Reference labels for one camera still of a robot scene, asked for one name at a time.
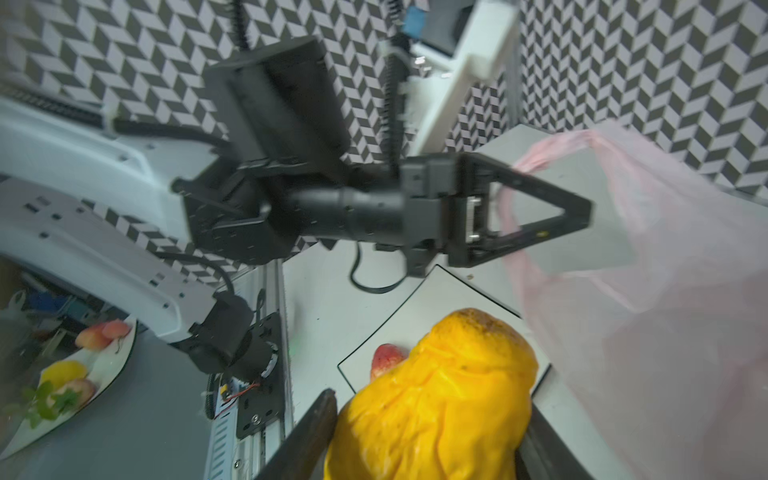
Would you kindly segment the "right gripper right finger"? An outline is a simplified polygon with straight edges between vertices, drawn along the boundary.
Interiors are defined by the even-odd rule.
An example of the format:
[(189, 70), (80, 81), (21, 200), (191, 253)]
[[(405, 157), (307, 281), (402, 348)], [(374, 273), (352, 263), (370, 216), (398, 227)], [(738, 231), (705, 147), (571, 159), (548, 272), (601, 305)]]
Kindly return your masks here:
[(523, 480), (593, 480), (536, 405), (515, 453), (515, 469)]

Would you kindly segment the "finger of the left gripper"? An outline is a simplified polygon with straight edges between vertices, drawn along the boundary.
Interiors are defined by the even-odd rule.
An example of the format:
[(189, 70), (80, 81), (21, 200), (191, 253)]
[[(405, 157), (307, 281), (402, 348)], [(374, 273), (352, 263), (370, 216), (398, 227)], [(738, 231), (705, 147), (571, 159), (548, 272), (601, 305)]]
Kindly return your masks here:
[(502, 193), (521, 192), (561, 210), (557, 216), (523, 225), (523, 228), (588, 228), (591, 223), (593, 203), (556, 185), (524, 174), (508, 165), (479, 154), (460, 155), (463, 169), (462, 194), (478, 196), (490, 202), (492, 184), (499, 184)]
[(591, 216), (592, 207), (586, 206), (525, 224), (512, 233), (499, 234), (488, 229), (488, 212), (472, 207), (465, 218), (458, 222), (456, 232), (446, 245), (448, 264), (459, 268), (479, 266), (586, 229), (591, 223)]

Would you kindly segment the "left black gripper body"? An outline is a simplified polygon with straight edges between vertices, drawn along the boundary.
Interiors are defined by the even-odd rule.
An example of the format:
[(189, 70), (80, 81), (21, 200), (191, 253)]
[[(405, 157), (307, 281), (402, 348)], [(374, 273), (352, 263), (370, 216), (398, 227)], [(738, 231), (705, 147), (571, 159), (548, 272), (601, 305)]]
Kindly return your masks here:
[(455, 247), (456, 160), (347, 162), (351, 137), (318, 39), (235, 53), (203, 78), (229, 142), (173, 184), (198, 247), (263, 265), (302, 237), (359, 241), (403, 253), (410, 276)]

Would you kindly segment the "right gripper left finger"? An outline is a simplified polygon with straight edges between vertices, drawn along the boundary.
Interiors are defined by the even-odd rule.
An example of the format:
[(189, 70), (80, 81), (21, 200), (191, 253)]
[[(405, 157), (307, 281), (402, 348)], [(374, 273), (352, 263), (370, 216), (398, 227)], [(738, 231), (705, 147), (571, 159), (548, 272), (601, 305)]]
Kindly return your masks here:
[(333, 438), (338, 418), (335, 391), (322, 391), (256, 480), (319, 479), (316, 474)]

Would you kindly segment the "orange yellow fake mango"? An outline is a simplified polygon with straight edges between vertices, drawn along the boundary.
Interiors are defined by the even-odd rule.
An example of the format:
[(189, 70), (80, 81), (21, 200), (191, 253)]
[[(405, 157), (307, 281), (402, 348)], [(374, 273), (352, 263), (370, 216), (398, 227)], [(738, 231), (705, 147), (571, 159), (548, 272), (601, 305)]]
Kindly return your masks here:
[(506, 322), (450, 313), (341, 409), (325, 478), (515, 478), (538, 368)]

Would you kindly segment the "red yellow fake apple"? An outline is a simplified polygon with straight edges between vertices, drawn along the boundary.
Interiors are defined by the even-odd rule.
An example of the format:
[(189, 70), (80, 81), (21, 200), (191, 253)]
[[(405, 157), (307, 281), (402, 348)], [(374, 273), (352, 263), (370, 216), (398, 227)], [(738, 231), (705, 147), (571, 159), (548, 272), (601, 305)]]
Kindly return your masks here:
[(370, 381), (374, 381), (393, 368), (397, 367), (402, 362), (404, 362), (407, 357), (407, 352), (397, 345), (391, 343), (380, 345), (375, 350), (372, 358), (370, 368)]

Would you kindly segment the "pink plastic bag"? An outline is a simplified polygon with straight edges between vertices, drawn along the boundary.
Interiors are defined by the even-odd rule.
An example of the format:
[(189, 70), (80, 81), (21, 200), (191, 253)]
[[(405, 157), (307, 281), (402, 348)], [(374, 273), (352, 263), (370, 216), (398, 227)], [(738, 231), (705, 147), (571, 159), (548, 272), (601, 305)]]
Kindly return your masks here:
[(524, 320), (637, 478), (765, 478), (766, 209), (613, 121), (543, 139), (515, 168), (532, 175), (582, 150), (629, 254), (599, 232), (553, 273), (529, 250), (508, 256)]

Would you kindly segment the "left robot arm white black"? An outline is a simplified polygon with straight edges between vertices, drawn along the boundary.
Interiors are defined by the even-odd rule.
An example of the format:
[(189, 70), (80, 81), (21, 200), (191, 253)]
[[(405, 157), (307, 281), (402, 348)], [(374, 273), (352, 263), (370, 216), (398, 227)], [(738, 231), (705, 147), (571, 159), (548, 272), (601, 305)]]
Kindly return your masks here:
[(480, 154), (347, 163), (350, 145), (312, 36), (239, 52), (205, 86), (227, 139), (102, 115), (5, 83), (1, 170), (106, 204), (218, 256), (284, 259), (302, 236), (371, 243), (422, 276), (474, 267), (590, 224), (592, 203)]

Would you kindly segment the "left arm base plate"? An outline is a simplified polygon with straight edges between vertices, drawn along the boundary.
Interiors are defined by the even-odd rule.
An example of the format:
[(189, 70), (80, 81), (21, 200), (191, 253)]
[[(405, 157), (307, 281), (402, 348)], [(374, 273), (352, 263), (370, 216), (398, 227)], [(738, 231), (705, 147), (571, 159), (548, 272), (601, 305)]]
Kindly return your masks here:
[(278, 311), (257, 321), (245, 338), (245, 350), (233, 377), (248, 384), (236, 399), (236, 437), (242, 440), (279, 420), (285, 410), (282, 323)]

